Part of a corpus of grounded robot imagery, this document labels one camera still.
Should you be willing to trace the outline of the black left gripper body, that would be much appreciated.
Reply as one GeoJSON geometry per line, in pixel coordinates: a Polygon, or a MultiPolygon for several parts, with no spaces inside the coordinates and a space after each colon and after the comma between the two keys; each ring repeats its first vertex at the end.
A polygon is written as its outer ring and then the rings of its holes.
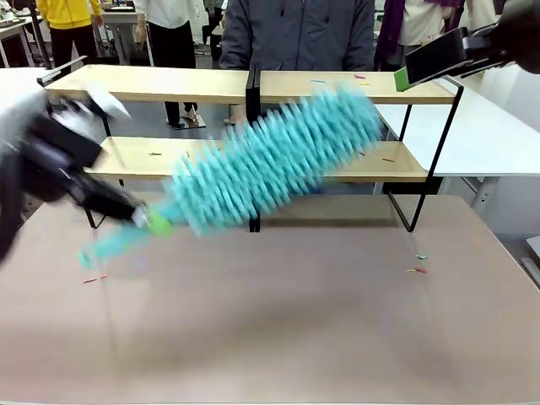
{"type": "Polygon", "coordinates": [[[66,128],[47,114],[23,126],[16,149],[16,201],[26,194],[45,202],[69,195],[77,203],[105,201],[105,185],[87,174],[102,152],[94,140],[66,128]]]}

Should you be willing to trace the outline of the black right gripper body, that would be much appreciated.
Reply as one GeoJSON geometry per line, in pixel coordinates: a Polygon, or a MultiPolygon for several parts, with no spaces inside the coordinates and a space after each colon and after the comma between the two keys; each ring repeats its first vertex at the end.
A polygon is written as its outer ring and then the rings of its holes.
{"type": "Polygon", "coordinates": [[[489,40],[503,65],[514,62],[539,74],[539,1],[505,1],[489,40]]]}

